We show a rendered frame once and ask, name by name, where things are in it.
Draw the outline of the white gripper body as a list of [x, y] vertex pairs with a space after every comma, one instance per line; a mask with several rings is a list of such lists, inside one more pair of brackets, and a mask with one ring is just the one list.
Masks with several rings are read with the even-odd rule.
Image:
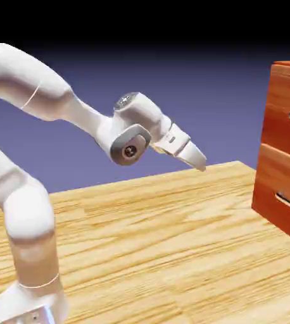
[[206, 156], [191, 140], [178, 153], [177, 158], [199, 171], [206, 170]]

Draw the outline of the reddish wooden drawer front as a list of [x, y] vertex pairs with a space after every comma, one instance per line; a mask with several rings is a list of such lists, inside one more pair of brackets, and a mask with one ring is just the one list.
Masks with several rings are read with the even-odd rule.
[[252, 208], [290, 236], [290, 207], [275, 193], [290, 199], [290, 154], [267, 144], [260, 146]]
[[290, 61], [270, 71], [261, 142], [290, 154]]

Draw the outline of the reddish wooden cabinet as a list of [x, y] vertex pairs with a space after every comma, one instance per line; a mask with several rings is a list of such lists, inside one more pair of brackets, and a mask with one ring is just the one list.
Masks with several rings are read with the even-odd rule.
[[290, 61], [271, 67], [252, 208], [290, 236]]

